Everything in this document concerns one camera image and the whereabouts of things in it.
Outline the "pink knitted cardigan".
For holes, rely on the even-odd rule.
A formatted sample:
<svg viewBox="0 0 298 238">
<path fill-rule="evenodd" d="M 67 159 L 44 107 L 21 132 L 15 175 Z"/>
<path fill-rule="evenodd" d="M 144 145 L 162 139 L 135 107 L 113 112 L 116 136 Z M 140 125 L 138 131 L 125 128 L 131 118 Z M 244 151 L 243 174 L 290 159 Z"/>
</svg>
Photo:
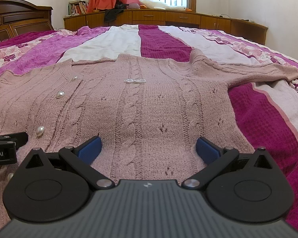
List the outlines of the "pink knitted cardigan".
<svg viewBox="0 0 298 238">
<path fill-rule="evenodd" d="M 195 141 L 205 135 L 240 151 L 229 88 L 298 79 L 293 66 L 218 64 L 195 49 L 188 62 L 120 54 L 116 60 L 67 60 L 23 75 L 0 76 L 0 134 L 25 131 L 33 147 L 59 149 L 99 134 L 95 166 L 114 180 L 184 180 L 204 167 Z"/>
</svg>

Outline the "purple floral bedspread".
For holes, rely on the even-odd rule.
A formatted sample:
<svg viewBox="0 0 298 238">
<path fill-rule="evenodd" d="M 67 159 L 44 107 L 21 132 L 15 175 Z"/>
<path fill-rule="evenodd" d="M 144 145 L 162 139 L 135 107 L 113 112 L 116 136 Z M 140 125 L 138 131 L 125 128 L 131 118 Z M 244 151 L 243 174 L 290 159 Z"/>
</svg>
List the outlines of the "purple floral bedspread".
<svg viewBox="0 0 298 238">
<path fill-rule="evenodd" d="M 95 134 L 92 166 L 112 178 L 184 180 L 206 164 L 205 136 L 249 153 L 265 146 L 290 182 L 298 230 L 298 70 L 249 58 L 203 30 L 83 27 L 0 48 L 0 134 L 24 131 L 52 152 Z"/>
</svg>

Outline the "dark wooden headboard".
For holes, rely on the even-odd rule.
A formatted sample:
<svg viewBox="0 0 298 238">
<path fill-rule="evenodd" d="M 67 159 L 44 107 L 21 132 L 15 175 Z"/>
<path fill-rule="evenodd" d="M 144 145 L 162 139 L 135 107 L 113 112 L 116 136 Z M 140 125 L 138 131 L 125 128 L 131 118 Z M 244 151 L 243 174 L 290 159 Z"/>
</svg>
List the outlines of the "dark wooden headboard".
<svg viewBox="0 0 298 238">
<path fill-rule="evenodd" d="M 0 0 L 0 42 L 29 32 L 52 30 L 52 10 L 25 0 Z"/>
</svg>

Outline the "long wooden cabinet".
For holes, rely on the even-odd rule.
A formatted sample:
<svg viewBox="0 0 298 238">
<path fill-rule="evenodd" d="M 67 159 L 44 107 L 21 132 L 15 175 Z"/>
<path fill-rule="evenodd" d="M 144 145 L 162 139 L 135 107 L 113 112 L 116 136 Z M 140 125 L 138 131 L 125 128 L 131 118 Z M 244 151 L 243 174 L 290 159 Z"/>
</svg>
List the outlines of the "long wooden cabinet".
<svg viewBox="0 0 298 238">
<path fill-rule="evenodd" d="M 266 43 L 266 26 L 248 20 L 211 16 L 194 12 L 175 12 L 168 10 L 135 9 L 124 10 L 112 22 L 105 22 L 105 12 L 93 12 L 64 18 L 64 28 L 77 31 L 83 26 L 91 28 L 100 26 L 131 25 L 173 25 L 197 29 L 218 30 L 227 34 L 245 38 L 261 45 Z"/>
</svg>

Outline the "black garment on cabinet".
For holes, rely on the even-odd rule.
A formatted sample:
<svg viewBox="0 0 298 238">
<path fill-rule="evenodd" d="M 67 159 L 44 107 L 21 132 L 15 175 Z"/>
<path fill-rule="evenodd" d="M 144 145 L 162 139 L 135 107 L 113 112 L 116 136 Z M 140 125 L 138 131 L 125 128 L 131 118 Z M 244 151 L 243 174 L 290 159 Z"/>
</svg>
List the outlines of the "black garment on cabinet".
<svg viewBox="0 0 298 238">
<path fill-rule="evenodd" d="M 105 10 L 104 22 L 105 23 L 114 22 L 117 19 L 117 16 L 120 13 L 123 13 L 124 10 L 127 8 L 127 6 L 128 6 L 128 4 L 125 4 L 125 3 L 121 2 L 120 0 L 116 0 L 116 3 L 114 5 L 113 9 Z"/>
</svg>

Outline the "row of books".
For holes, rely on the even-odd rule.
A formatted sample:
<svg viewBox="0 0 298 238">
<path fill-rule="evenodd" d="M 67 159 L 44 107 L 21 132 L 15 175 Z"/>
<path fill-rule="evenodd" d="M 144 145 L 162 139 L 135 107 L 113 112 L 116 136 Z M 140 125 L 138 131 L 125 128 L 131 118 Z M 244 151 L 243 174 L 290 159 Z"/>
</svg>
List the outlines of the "row of books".
<svg viewBox="0 0 298 238">
<path fill-rule="evenodd" d="M 76 16 L 81 14 L 87 14 L 88 3 L 86 1 L 71 1 L 68 3 L 68 14 L 70 16 Z"/>
</svg>

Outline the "pink plush toy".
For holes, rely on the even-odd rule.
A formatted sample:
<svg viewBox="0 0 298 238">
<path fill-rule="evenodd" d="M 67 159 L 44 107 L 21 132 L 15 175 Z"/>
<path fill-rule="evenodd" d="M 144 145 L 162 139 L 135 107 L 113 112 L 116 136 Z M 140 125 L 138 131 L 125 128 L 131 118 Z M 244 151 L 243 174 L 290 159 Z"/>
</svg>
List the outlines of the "pink plush toy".
<svg viewBox="0 0 298 238">
<path fill-rule="evenodd" d="M 129 10 L 137 10 L 137 9 L 140 9 L 140 5 L 138 3 L 130 3 L 128 5 L 128 9 Z"/>
</svg>

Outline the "white goose plush toy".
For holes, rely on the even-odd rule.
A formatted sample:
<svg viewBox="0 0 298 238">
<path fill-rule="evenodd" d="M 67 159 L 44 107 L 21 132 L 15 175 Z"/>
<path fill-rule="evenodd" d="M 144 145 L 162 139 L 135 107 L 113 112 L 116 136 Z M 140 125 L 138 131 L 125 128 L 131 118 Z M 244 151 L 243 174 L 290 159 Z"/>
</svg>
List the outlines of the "white goose plush toy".
<svg viewBox="0 0 298 238">
<path fill-rule="evenodd" d="M 185 6 L 172 6 L 167 5 L 166 3 L 156 1 L 156 0 L 139 0 L 142 7 L 146 7 L 146 9 L 157 9 L 157 10 L 170 10 L 170 11 L 178 11 L 178 12 L 192 12 L 191 9 Z"/>
</svg>

